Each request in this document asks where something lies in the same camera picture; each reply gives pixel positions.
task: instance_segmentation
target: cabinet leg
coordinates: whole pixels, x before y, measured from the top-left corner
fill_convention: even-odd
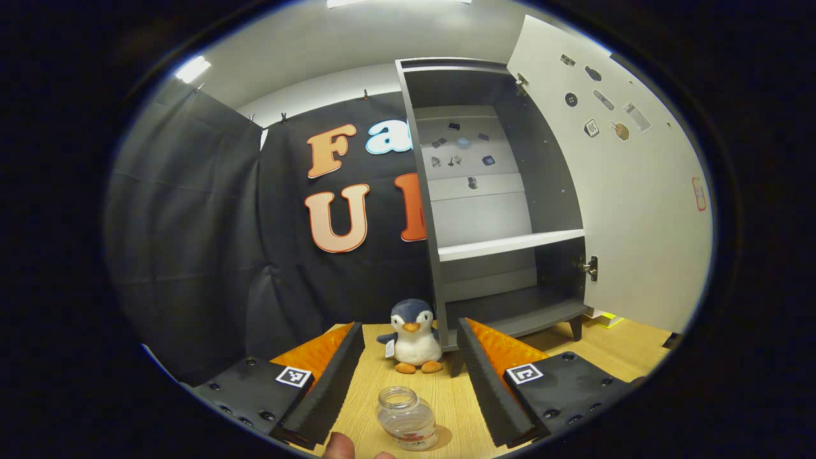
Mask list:
[[[581,331],[583,330],[583,320],[581,320],[581,316],[573,317],[568,322],[570,323],[570,328],[572,328],[572,338],[575,341],[581,341]]]
[[[464,359],[461,350],[455,350],[450,353],[450,377],[457,377],[462,372],[464,366]]]

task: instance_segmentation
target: penguin plush toy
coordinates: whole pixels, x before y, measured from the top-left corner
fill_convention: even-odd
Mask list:
[[[425,301],[411,298],[400,301],[391,309],[391,326],[396,331],[377,336],[377,342],[388,344],[394,340],[398,372],[411,374],[417,367],[425,373],[442,370],[439,331],[432,323],[433,311]]]

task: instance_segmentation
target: ceiling light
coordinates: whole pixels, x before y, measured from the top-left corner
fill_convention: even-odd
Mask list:
[[[199,56],[184,64],[184,67],[175,74],[175,77],[184,82],[191,82],[204,70],[209,69],[210,65],[209,62],[204,60],[204,56]]]
[[[351,5],[352,3],[364,2],[365,0],[326,0],[326,6],[331,8],[342,7],[344,5]]]

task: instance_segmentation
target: door hinge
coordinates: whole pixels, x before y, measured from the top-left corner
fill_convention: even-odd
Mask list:
[[[588,264],[583,263],[583,256],[578,257],[578,261],[575,262],[575,265],[581,270],[582,273],[589,273],[589,278],[593,281],[598,280],[598,257],[592,256],[589,259]]]
[[[524,85],[527,84],[527,79],[524,78],[521,74],[516,74],[516,75],[518,75],[518,78],[516,79],[516,89],[517,89],[516,96],[526,96],[527,95],[527,90],[524,89]]]

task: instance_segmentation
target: white cabinet door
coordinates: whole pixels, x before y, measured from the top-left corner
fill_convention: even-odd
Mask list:
[[[597,256],[599,265],[596,282],[586,276],[584,303],[682,332],[707,279],[712,214],[703,170],[680,124],[608,53],[530,16],[508,70],[528,81],[525,89],[575,183],[586,255]],[[567,93],[577,104],[572,97],[568,104]],[[628,113],[631,104],[650,127],[636,122],[635,110]],[[590,120],[597,135],[584,131]],[[626,141],[611,123],[628,129]]]

